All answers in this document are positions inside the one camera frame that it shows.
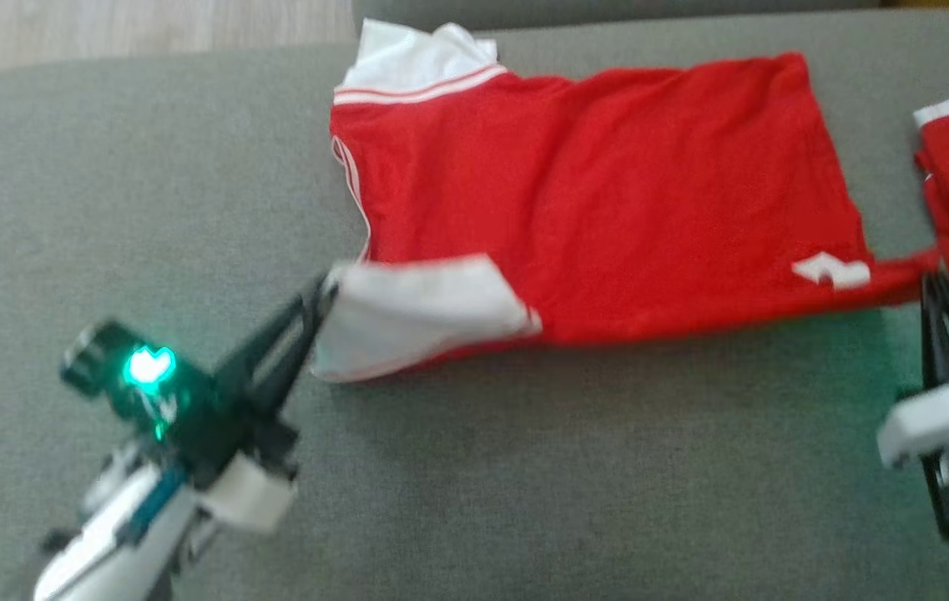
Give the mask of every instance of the green light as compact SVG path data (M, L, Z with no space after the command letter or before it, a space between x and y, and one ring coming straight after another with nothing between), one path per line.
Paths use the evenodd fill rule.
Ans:
M126 379L132 384L151 386L163 381L177 366L177 357L166 347L153 353L147 346L141 347L126 364Z

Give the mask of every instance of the white logo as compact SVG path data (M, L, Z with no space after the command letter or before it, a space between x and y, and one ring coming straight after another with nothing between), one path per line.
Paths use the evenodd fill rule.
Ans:
M809 259L794 263L794 273L819 284L829 279L834 290L860 288L871 282L871 268L863 261L845 263L829 252L821 252Z

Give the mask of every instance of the gray fabric surface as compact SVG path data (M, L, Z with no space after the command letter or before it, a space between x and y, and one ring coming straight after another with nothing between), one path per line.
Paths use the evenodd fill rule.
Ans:
M497 38L520 73L576 77L805 51L875 251L932 241L910 111L949 96L949 13ZM0 75L0 581L123 432L55 376L84 325L117 316L209 366L359 251L326 133L353 56ZM297 509L274 538L226 536L181 598L945 598L920 473L883 472L874 440L917 332L910 307L306 379Z
M352 0L356 31L363 19L432 31L455 22L471 30L550 27L664 17L877 8L879 0Z

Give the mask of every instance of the wooden floor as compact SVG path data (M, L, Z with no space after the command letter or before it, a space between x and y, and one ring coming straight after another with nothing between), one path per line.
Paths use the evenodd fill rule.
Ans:
M353 38L351 0L0 0L0 69Z

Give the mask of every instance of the glowing led light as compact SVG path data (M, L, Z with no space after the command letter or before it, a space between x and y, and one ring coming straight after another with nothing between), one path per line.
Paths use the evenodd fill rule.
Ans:
M177 358L166 347L153 353L147 346L136 351L126 365L126 376L133 384L150 386L163 381L174 372Z

